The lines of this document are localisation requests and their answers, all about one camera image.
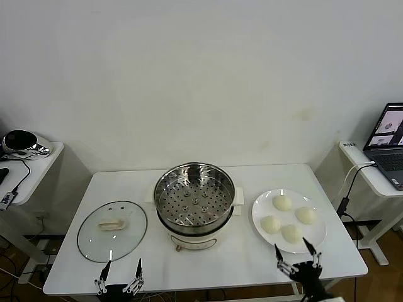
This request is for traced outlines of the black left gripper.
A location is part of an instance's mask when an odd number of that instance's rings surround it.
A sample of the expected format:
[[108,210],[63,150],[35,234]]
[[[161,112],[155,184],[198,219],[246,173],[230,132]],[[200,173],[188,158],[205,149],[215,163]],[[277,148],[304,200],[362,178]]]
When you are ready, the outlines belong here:
[[96,297],[100,302],[129,302],[134,299],[133,294],[137,294],[144,285],[144,278],[142,275],[142,259],[140,258],[135,271],[134,279],[130,284],[105,284],[108,273],[110,271],[112,260],[112,251],[105,267],[101,270],[98,279],[94,280],[97,290]]

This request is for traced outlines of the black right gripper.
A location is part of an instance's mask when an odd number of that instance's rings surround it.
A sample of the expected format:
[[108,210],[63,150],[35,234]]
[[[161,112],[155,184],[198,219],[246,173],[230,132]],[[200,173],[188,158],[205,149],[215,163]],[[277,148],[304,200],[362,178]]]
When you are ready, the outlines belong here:
[[305,246],[312,256],[313,262],[299,262],[291,265],[284,261],[283,256],[275,245],[276,267],[291,280],[299,282],[304,289],[304,297],[301,301],[324,301],[329,299],[329,293],[325,290],[321,280],[322,273],[321,257],[322,253],[317,252],[315,247],[303,237]]

